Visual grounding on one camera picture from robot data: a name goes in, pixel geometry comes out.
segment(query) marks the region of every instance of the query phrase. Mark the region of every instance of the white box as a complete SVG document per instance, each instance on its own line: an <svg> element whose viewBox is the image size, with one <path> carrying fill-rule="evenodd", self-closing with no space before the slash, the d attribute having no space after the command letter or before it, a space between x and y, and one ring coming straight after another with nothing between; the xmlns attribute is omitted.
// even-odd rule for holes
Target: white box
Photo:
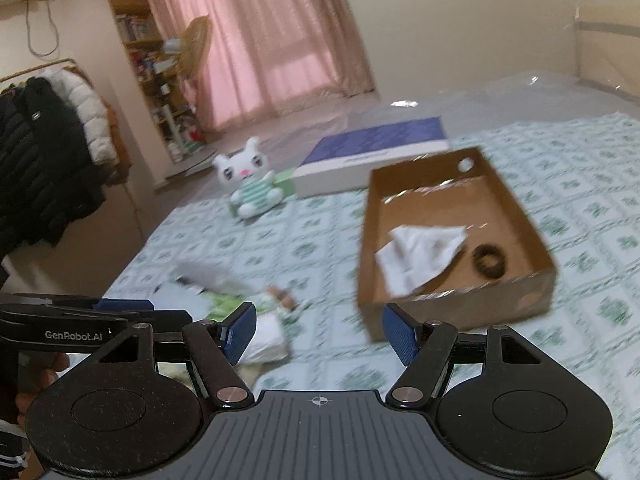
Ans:
<svg viewBox="0 0 640 480"><path fill-rule="evenodd" d="M291 179L299 198L361 189L375 168L448 149L439 117L384 124L323 137Z"/></svg>

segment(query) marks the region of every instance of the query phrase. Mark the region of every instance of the black puffer jacket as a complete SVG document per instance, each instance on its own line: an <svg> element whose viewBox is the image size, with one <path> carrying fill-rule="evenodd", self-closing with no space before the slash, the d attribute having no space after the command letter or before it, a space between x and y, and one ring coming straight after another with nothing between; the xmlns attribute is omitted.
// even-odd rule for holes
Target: black puffer jacket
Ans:
<svg viewBox="0 0 640 480"><path fill-rule="evenodd" d="M57 243L103 201L82 124L49 82L0 96L0 256L22 240Z"/></svg>

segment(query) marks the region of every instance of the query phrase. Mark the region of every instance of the coat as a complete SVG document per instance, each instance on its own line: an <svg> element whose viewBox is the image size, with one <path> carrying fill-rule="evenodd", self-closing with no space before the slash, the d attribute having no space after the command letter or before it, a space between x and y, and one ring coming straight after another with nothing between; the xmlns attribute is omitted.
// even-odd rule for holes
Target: coat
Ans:
<svg viewBox="0 0 640 480"><path fill-rule="evenodd" d="M65 66L64 70L79 75L84 79L92 88L94 87L89 79L89 76L85 74L77 66ZM132 166L131 157L129 156L129 150L127 149L122 134L120 132L120 121L116 110L103 98L100 98L102 104L107 109L107 120L109 121L109 133L111 135L111 143L113 144L116 154L118 156L118 164L116 165L115 172L109 176L105 182L107 186L115 186L116 184L124 184L129 178L129 169Z"/></svg>
<svg viewBox="0 0 640 480"><path fill-rule="evenodd" d="M82 123L43 78L0 96L0 256L60 240L104 201Z"/></svg>
<svg viewBox="0 0 640 480"><path fill-rule="evenodd" d="M76 111L92 161L96 166L105 167L103 173L109 173L116 167L118 155L111 142L107 108L100 96L79 75L67 70L45 70L42 76L58 97Z"/></svg>

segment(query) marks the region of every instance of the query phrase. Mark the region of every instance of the bookshelf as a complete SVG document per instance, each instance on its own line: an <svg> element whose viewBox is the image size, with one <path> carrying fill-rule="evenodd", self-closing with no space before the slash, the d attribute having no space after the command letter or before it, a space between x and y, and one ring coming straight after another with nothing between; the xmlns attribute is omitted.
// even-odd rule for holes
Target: bookshelf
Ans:
<svg viewBox="0 0 640 480"><path fill-rule="evenodd" d="M132 40L125 41L124 46L127 48L160 48L162 46L162 40L160 39L151 39L151 40Z"/></svg>
<svg viewBox="0 0 640 480"><path fill-rule="evenodd" d="M163 40L160 37L153 13L147 0L109 0L113 19L120 40L127 51L131 69L145 97L158 135L174 161L167 177L181 173L183 166L190 166L190 160L206 147L197 120L180 92L175 72L154 70L156 62L166 59L162 54Z"/></svg>

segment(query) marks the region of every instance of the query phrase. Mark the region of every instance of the striped plush toy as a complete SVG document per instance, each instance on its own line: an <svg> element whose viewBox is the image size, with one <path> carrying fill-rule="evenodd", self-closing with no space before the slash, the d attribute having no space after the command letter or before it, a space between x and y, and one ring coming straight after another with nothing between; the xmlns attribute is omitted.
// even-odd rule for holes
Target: striped plush toy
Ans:
<svg viewBox="0 0 640 480"><path fill-rule="evenodd" d="M218 155L213 161L220 182L235 189L229 200L244 219L266 213L284 198L283 190L273 185L274 173L259 146L260 140L252 137L242 152L231 158Z"/></svg>

